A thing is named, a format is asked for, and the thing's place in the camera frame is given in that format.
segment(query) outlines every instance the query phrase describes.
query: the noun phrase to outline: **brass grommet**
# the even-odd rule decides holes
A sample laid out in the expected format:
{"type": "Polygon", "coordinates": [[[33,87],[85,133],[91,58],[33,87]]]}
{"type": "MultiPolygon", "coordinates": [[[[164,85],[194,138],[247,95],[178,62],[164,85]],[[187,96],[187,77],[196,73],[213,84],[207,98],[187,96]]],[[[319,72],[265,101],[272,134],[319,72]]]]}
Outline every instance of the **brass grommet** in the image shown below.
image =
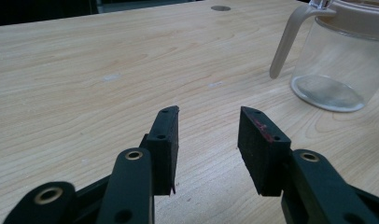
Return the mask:
{"type": "Polygon", "coordinates": [[[36,204],[47,204],[52,203],[53,201],[57,200],[59,197],[61,197],[63,194],[63,190],[58,187],[50,187],[47,189],[41,190],[36,196],[35,196],[35,203],[36,204]]]}
{"type": "Polygon", "coordinates": [[[130,151],[126,153],[125,158],[129,161],[136,161],[143,156],[143,152],[141,151],[130,151]]]}
{"type": "Polygon", "coordinates": [[[311,161],[311,162],[318,162],[320,159],[318,158],[317,155],[309,152],[303,152],[301,153],[301,158],[303,158],[306,161],[311,161]]]}

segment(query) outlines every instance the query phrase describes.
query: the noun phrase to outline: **screw hole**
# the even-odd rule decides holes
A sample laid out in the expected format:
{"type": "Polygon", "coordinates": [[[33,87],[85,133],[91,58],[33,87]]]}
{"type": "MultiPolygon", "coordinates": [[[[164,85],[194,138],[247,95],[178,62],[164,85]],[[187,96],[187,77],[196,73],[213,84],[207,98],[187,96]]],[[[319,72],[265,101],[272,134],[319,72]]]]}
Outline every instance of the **screw hole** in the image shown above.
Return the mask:
{"type": "Polygon", "coordinates": [[[141,151],[131,151],[126,153],[125,158],[129,161],[136,161],[140,159],[143,156],[143,153],[141,151]]]}
{"type": "Polygon", "coordinates": [[[347,214],[344,214],[344,220],[346,220],[348,223],[352,223],[352,224],[364,224],[364,220],[355,215],[355,214],[352,214],[352,213],[347,213],[347,214]]]}
{"type": "Polygon", "coordinates": [[[61,188],[51,187],[43,189],[35,196],[35,203],[40,205],[52,203],[61,197],[62,194],[63,190],[61,188]]]}
{"type": "Polygon", "coordinates": [[[215,11],[229,11],[229,10],[231,10],[230,7],[224,7],[224,6],[214,6],[214,7],[212,7],[212,9],[215,11]]]}
{"type": "Polygon", "coordinates": [[[130,210],[122,210],[115,215],[115,221],[117,223],[127,223],[132,218],[132,212],[130,210]]]}
{"type": "Polygon", "coordinates": [[[306,161],[312,161],[312,162],[317,162],[317,161],[319,161],[319,158],[318,158],[316,155],[312,154],[312,153],[303,152],[303,153],[301,154],[301,157],[302,157],[304,160],[306,160],[306,161]]]}

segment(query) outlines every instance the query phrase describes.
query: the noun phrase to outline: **table surface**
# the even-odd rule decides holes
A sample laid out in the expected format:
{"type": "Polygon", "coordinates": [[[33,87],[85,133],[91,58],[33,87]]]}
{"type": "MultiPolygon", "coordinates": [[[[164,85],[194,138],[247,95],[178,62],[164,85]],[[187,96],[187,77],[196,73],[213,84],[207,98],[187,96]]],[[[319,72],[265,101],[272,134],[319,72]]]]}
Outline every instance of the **table surface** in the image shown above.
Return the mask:
{"type": "Polygon", "coordinates": [[[0,223],[43,183],[82,189],[109,175],[170,105],[180,107],[177,193],[156,197],[157,223],[285,222],[280,198],[257,194],[236,147],[241,105],[379,196],[379,91],[358,112],[332,113],[289,88],[312,20],[282,76],[269,78],[300,4],[208,0],[0,27],[0,223]]]}

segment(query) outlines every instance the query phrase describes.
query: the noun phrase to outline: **pitcher handle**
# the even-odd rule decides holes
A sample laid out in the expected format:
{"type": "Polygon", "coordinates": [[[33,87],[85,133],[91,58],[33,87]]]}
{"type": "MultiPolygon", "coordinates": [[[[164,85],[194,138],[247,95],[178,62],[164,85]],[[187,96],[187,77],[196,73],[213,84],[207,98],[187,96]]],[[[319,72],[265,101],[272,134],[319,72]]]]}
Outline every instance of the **pitcher handle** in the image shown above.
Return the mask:
{"type": "Polygon", "coordinates": [[[317,9],[310,5],[297,7],[288,19],[285,32],[280,40],[279,47],[277,48],[274,60],[272,61],[269,75],[271,78],[277,78],[282,70],[283,64],[286,61],[291,46],[300,30],[301,24],[311,16],[333,17],[335,11],[329,8],[317,9]]]}

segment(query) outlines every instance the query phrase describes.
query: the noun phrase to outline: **clear glass jug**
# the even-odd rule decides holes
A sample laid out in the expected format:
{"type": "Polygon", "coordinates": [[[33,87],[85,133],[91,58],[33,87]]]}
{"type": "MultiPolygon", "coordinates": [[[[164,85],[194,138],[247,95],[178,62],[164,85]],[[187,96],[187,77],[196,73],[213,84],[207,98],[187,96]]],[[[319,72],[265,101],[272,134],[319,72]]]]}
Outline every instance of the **clear glass jug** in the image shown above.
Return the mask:
{"type": "Polygon", "coordinates": [[[338,112],[361,109],[379,88],[379,0],[311,1],[290,16],[270,76],[278,77],[302,22],[316,16],[291,88],[309,104],[338,112]]]}

